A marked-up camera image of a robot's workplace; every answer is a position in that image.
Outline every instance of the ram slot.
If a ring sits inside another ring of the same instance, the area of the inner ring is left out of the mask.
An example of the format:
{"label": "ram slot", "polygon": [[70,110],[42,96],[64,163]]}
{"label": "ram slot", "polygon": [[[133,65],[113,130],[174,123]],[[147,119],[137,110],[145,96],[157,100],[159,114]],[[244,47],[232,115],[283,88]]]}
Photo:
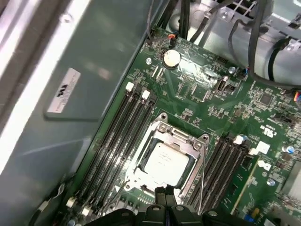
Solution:
{"label": "ram slot", "polygon": [[127,107],[129,99],[130,99],[130,93],[127,93],[123,97],[121,105],[118,108],[116,115],[113,118],[113,121],[109,125],[109,128],[108,128],[107,132],[105,133],[105,136],[103,137],[103,139],[99,145],[99,148],[97,149],[97,151],[93,157],[91,164],[88,167],[88,170],[84,176],[83,182],[80,185],[80,189],[79,189],[80,197],[85,193],[87,186],[93,177],[93,171],[95,171],[94,170],[95,167],[99,164],[99,162],[101,161],[101,159],[103,157],[102,149],[103,149],[104,145],[106,144],[108,138],[112,135],[113,131],[116,129],[116,126],[118,125],[118,123],[120,123],[121,120],[123,119],[122,115]]}
{"label": "ram slot", "polygon": [[238,169],[240,166],[242,160],[244,158],[244,153],[240,151],[237,156],[237,160],[233,163],[233,165],[230,168],[230,171],[228,172],[228,175],[226,176],[226,179],[222,184],[220,184],[220,187],[218,188],[218,194],[216,195],[213,203],[210,205],[211,209],[217,208],[220,204],[222,198],[224,197],[227,188],[229,187],[230,182],[233,179],[234,172]]}
{"label": "ram slot", "polygon": [[[218,166],[226,157],[227,151],[230,148],[229,142],[230,141],[228,139],[221,138],[218,145],[215,147],[214,152],[205,167],[203,191],[206,191],[206,185],[212,182],[212,177],[217,172]],[[193,205],[195,208],[198,205],[200,199],[200,187],[201,181],[199,181],[199,183],[197,184],[197,189],[194,190],[194,195],[191,196],[189,202],[189,205]]]}
{"label": "ram slot", "polygon": [[208,189],[209,192],[207,193],[207,196],[205,196],[206,199],[202,204],[201,212],[210,209],[215,198],[218,198],[217,194],[219,192],[219,189],[222,187],[223,183],[226,183],[226,178],[231,174],[231,171],[233,170],[233,163],[236,162],[236,159],[239,155],[239,152],[237,150],[238,145],[231,147],[231,151],[228,154],[226,161],[223,161],[221,167],[214,177],[214,183],[205,188]]}
{"label": "ram slot", "polygon": [[139,103],[136,111],[134,112],[133,116],[134,119],[132,120],[132,123],[130,124],[130,126],[126,129],[126,131],[124,131],[125,135],[123,136],[123,138],[120,140],[119,144],[117,145],[116,151],[114,153],[114,156],[112,158],[112,160],[110,161],[110,163],[108,164],[107,169],[103,172],[103,174],[100,176],[100,181],[97,184],[97,190],[95,191],[95,196],[92,199],[92,202],[94,202],[95,198],[99,196],[99,194],[101,193],[101,191],[104,189],[104,186],[106,184],[106,182],[108,181],[108,177],[111,176],[112,170],[115,167],[115,164],[117,162],[117,160],[120,158],[120,156],[122,155],[122,151],[125,147],[125,145],[127,144],[127,142],[129,141],[129,136],[130,134],[133,132],[133,129],[137,123],[137,120],[139,119],[139,116],[143,110],[144,104],[142,102]]}
{"label": "ram slot", "polygon": [[[216,161],[216,158],[219,156],[218,154],[220,153],[220,150],[225,146],[224,143],[224,138],[221,137],[219,142],[217,143],[212,155],[210,156],[210,159],[208,161],[208,163],[206,164],[206,168],[205,168],[205,173],[204,173],[204,178],[206,178],[209,167],[212,165],[212,163],[214,161]],[[195,201],[197,199],[197,197],[199,196],[199,192],[200,192],[200,186],[201,186],[201,180],[197,183],[197,185],[195,186],[195,189],[191,195],[191,197],[188,200],[188,204],[191,205],[193,203],[193,201]]]}
{"label": "ram slot", "polygon": [[232,146],[225,144],[225,147],[221,150],[221,157],[218,159],[217,164],[214,167],[209,168],[208,177],[204,178],[204,187],[202,193],[202,206],[206,205],[209,197],[212,195],[212,192],[215,188],[216,183],[221,177],[221,172],[226,166],[227,162],[230,160],[231,154],[233,153]]}
{"label": "ram slot", "polygon": [[86,193],[82,196],[85,202],[88,202],[90,198],[93,196],[100,174],[103,171],[103,169],[106,168],[110,156],[113,154],[114,146],[119,141],[120,135],[123,129],[125,128],[127,122],[129,121],[129,118],[133,113],[133,110],[138,102],[138,99],[139,99],[139,95],[137,93],[134,93],[130,101],[129,107],[126,109],[126,113],[124,114],[124,117],[122,117],[122,119],[120,120],[120,124],[118,124],[118,126],[116,127],[115,133],[113,133],[112,138],[101,149],[101,151],[105,153],[105,156],[104,158],[100,159],[98,161],[98,164],[94,167],[93,177],[90,181],[90,184],[88,185],[88,188],[86,189]]}
{"label": "ram slot", "polygon": [[130,143],[128,144],[128,146],[126,147],[126,150],[125,150],[125,154],[124,156],[122,157],[116,171],[115,171],[115,174],[113,174],[111,176],[111,179],[109,180],[108,184],[107,184],[107,188],[104,189],[104,190],[100,190],[100,193],[99,193],[99,196],[98,196],[98,199],[96,200],[94,206],[96,208],[100,208],[103,206],[105,200],[107,199],[107,197],[109,196],[111,190],[113,189],[114,187],[114,183],[115,181],[117,180],[118,176],[120,175],[125,163],[126,163],[126,160],[130,157],[130,154],[132,153],[132,150],[134,149],[136,143],[137,143],[137,140],[141,134],[141,131],[144,130],[146,124],[147,124],[147,121],[151,115],[151,111],[154,107],[154,104],[155,104],[155,100],[153,101],[150,101],[148,103],[148,106],[147,106],[147,110],[145,111],[144,115],[143,115],[143,118],[142,120],[140,121],[140,123],[138,124],[135,132],[134,132],[134,135],[129,137],[128,141],[130,141]]}

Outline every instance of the white sticker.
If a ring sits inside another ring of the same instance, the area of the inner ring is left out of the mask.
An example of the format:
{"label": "white sticker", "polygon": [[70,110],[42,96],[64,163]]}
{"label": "white sticker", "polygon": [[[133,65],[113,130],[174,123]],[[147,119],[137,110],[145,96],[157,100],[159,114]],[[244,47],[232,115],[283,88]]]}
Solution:
{"label": "white sticker", "polygon": [[270,145],[268,145],[262,141],[259,141],[256,149],[258,151],[260,151],[261,153],[267,154],[269,151],[269,147],[270,147]]}
{"label": "white sticker", "polygon": [[79,77],[80,73],[78,71],[74,70],[73,68],[68,69],[61,85],[55,93],[55,97],[48,108],[48,112],[62,113],[77,81],[79,80]]}

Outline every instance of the black cable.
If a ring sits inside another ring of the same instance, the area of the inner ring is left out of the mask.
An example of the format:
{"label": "black cable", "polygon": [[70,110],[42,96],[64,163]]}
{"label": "black cable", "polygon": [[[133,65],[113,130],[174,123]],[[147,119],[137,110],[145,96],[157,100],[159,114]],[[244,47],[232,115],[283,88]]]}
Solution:
{"label": "black cable", "polygon": [[[213,14],[216,11],[218,11],[219,9],[228,6],[230,4],[232,4],[235,0],[225,0],[223,2],[221,2],[220,4],[218,4],[217,6],[213,7],[209,13]],[[194,35],[192,36],[192,38],[190,39],[190,42],[195,42],[196,39],[198,38],[198,36],[200,36],[200,34],[202,33],[202,31],[204,30],[204,28],[206,27],[206,24],[208,22],[208,18],[204,17],[203,21],[201,22],[201,24],[199,25],[197,31],[194,33]]]}
{"label": "black cable", "polygon": [[151,35],[151,12],[152,12],[153,6],[154,6],[154,0],[151,1],[150,9],[149,9],[149,12],[148,12],[148,15],[147,15],[147,23],[146,23],[146,32],[147,32],[147,35],[148,35],[148,38],[149,38],[149,44],[150,45],[153,42],[162,41],[162,40],[165,40],[165,39],[168,38],[168,36],[166,36],[166,37],[155,39]]}
{"label": "black cable", "polygon": [[242,65],[238,59],[238,57],[236,56],[235,54],[235,51],[234,51],[234,47],[233,47],[233,34],[235,33],[237,27],[238,27],[238,24],[242,24],[243,26],[247,26],[248,24],[246,24],[245,22],[243,22],[242,20],[238,19],[237,21],[235,21],[233,27],[232,27],[232,30],[230,32],[230,35],[228,37],[228,48],[229,48],[229,51],[233,57],[233,59],[236,61],[236,63],[242,67],[242,68],[245,68],[246,66],[245,65]]}
{"label": "black cable", "polygon": [[167,24],[170,20],[171,15],[173,14],[173,11],[177,5],[179,0],[171,0],[164,11],[162,17],[159,20],[158,26],[161,26],[163,29],[166,29]]}
{"label": "black cable", "polygon": [[290,38],[280,39],[276,44],[273,46],[273,52],[269,58],[268,64],[268,75],[271,81],[274,81],[274,63],[275,59],[280,51],[282,51],[290,42]]}
{"label": "black cable", "polygon": [[249,57],[249,75],[252,79],[255,81],[258,81],[262,84],[273,86],[273,87],[279,87],[283,89],[301,89],[301,86],[295,86],[295,85],[289,85],[289,84],[283,84],[280,82],[274,82],[267,80],[265,78],[262,78],[255,74],[255,56],[256,56],[256,48],[257,48],[257,42],[259,38],[259,29],[261,25],[261,21],[263,20],[264,11],[267,5],[267,0],[260,0],[257,1],[258,7],[257,7],[257,13],[256,17],[252,26],[251,36],[250,36],[250,42],[249,42],[249,50],[248,50],[248,57]]}
{"label": "black cable", "polygon": [[180,37],[187,39],[189,30],[189,16],[190,16],[190,0],[181,1],[181,13],[180,13]]}

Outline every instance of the wire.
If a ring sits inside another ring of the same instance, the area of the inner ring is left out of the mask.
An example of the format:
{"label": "wire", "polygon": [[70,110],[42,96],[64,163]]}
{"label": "wire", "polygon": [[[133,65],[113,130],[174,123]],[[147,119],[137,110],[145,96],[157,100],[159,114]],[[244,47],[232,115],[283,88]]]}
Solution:
{"label": "wire", "polygon": [[187,39],[189,30],[189,16],[190,16],[190,0],[181,1],[181,13],[180,13],[180,37]]}
{"label": "wire", "polygon": [[[216,11],[218,11],[219,9],[228,6],[230,4],[232,4],[235,0],[225,0],[223,2],[221,2],[220,4],[218,4],[217,6],[213,7],[209,13],[213,14]],[[194,33],[194,35],[192,36],[192,38],[190,39],[190,42],[195,42],[196,39],[198,38],[198,36],[200,36],[200,34],[202,33],[202,31],[204,30],[204,28],[206,27],[206,24],[208,22],[208,18],[204,17],[203,21],[201,22],[201,24],[199,25],[197,31]]]}
{"label": "wire", "polygon": [[103,211],[106,211],[110,205],[112,205],[114,202],[115,202],[115,199],[119,196],[119,194],[121,193],[121,191],[123,190],[123,188],[127,185],[127,183],[129,182],[130,180],[126,180],[122,185],[121,187],[119,188],[119,190],[117,191],[117,193],[114,195],[113,198],[111,198],[111,200],[108,202],[108,204],[106,204],[104,207],[103,207]]}
{"label": "wire", "polygon": [[165,39],[168,39],[168,36],[155,39],[151,35],[151,12],[152,12],[153,6],[154,6],[154,0],[151,1],[150,9],[149,9],[149,12],[147,15],[146,32],[149,37],[149,44],[152,44],[153,42],[158,42],[158,41],[163,41]]}
{"label": "wire", "polygon": [[273,46],[273,52],[269,58],[268,64],[268,75],[271,81],[274,81],[274,63],[275,59],[280,51],[282,51],[290,42],[290,38],[280,39],[276,44]]}
{"label": "wire", "polygon": [[267,0],[260,0],[257,1],[258,7],[257,7],[257,13],[255,16],[255,20],[252,26],[251,36],[250,36],[250,42],[249,42],[249,50],[248,50],[248,57],[249,57],[249,75],[252,79],[255,81],[258,81],[262,84],[273,86],[273,87],[279,87],[283,89],[301,89],[301,86],[294,86],[289,84],[283,84],[280,82],[274,82],[267,80],[265,78],[262,78],[255,74],[255,56],[256,56],[256,48],[259,38],[259,29],[261,25],[261,21],[263,20],[264,11],[267,5]]}
{"label": "wire", "polygon": [[171,0],[168,4],[168,6],[166,7],[162,17],[160,18],[159,22],[158,22],[158,26],[161,26],[163,29],[166,29],[167,24],[170,20],[171,15],[173,14],[173,11],[177,5],[179,0]]}
{"label": "wire", "polygon": [[154,0],[152,0],[151,4],[150,4],[149,13],[147,15],[147,26],[146,26],[147,35],[148,35],[151,42],[152,42],[152,39],[153,39],[152,36],[151,36],[151,12],[152,12],[153,7],[154,7]]}
{"label": "wire", "polygon": [[204,149],[204,154],[203,154],[202,182],[201,182],[201,188],[200,188],[200,192],[199,192],[199,206],[198,206],[198,214],[199,215],[201,215],[201,209],[202,209],[205,168],[206,168],[206,148]]}
{"label": "wire", "polygon": [[232,30],[230,32],[230,35],[228,37],[228,48],[229,48],[229,51],[233,57],[233,59],[237,62],[237,64],[242,67],[242,68],[245,68],[246,66],[242,65],[240,62],[239,62],[239,59],[238,57],[236,56],[235,54],[235,51],[234,51],[234,47],[233,47],[233,34],[235,33],[236,29],[238,28],[238,24],[242,24],[243,26],[247,26],[248,24],[246,24],[245,22],[243,22],[242,20],[238,19],[237,21],[235,21],[233,27],[232,27]]}

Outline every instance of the capacitor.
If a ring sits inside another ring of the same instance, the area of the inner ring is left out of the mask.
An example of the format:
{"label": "capacitor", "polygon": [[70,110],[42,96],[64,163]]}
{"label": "capacitor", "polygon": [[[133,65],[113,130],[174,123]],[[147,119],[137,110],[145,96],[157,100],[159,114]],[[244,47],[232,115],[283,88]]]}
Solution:
{"label": "capacitor", "polygon": [[170,49],[163,55],[163,65],[167,69],[175,69],[181,61],[181,54],[174,50]]}
{"label": "capacitor", "polygon": [[67,223],[67,226],[75,226],[76,225],[76,221],[75,220],[69,220]]}
{"label": "capacitor", "polygon": [[282,151],[283,151],[283,152],[287,152],[287,153],[289,153],[289,154],[293,154],[293,153],[295,152],[295,149],[294,149],[293,146],[284,145],[284,146],[282,147]]}

